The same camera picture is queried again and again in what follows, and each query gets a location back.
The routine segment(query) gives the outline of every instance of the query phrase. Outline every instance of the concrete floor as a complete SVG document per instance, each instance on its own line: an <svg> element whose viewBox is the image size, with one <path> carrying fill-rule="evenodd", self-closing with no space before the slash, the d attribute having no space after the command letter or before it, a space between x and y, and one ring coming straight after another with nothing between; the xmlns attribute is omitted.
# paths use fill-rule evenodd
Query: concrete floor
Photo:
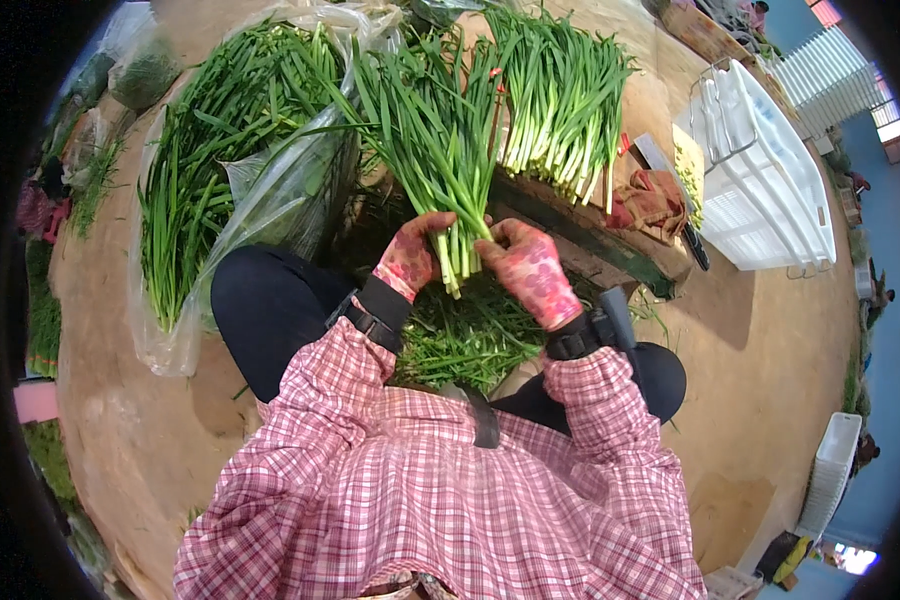
<svg viewBox="0 0 900 600"><path fill-rule="evenodd" d="M184 63L202 60L223 34L266 0L155 0ZM608 33L686 106L702 60L656 26L642 7L609 1L548 3L576 10ZM57 397L73 483L112 550L120 576L145 598L172 597L175 553L187 513L213 494L221 467L258 423L252 395L219 339L206 336L194 377L157 377L134 354L126 319L133 189L155 111L127 136L116 189L90 238L65 236L52 281L63 311ZM752 567L768 540L792 526L816 446L839 410L854 339L856 299L846 227L830 198L837 266L812 279L783 270L741 272L716 250L684 297L657 306L683 360L689 390L664 444L684 466L694 548L704 572ZM658 325L641 339L662 342Z"/></svg>

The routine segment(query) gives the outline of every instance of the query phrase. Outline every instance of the pile of green onions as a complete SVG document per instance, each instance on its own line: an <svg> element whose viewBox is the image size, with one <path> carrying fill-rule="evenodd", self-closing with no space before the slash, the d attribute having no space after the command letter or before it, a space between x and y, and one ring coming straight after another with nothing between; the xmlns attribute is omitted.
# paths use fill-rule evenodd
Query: pile of green onions
<svg viewBox="0 0 900 600"><path fill-rule="evenodd" d="M354 42L354 56L365 118L332 84L326 88L417 213L456 212L457 221L432 244L446 291L459 298L461 283L481 270L473 242L492 239L484 211L502 143L499 67L507 49L482 38L465 56L456 29L443 38L424 35L396 54L360 54Z"/></svg>
<svg viewBox="0 0 900 600"><path fill-rule="evenodd" d="M515 44L504 66L507 173L536 176L583 205L603 174L610 195L632 57L613 36L594 39L568 16L555 19L543 10L534 17L504 7L488 8L484 16L497 44ZM611 203L605 205L610 212Z"/></svg>
<svg viewBox="0 0 900 600"><path fill-rule="evenodd" d="M184 300L234 204L220 163L236 162L290 137L333 102L344 63L323 24L313 31L263 23L219 44L179 99L167 105L145 189L141 261L161 330Z"/></svg>

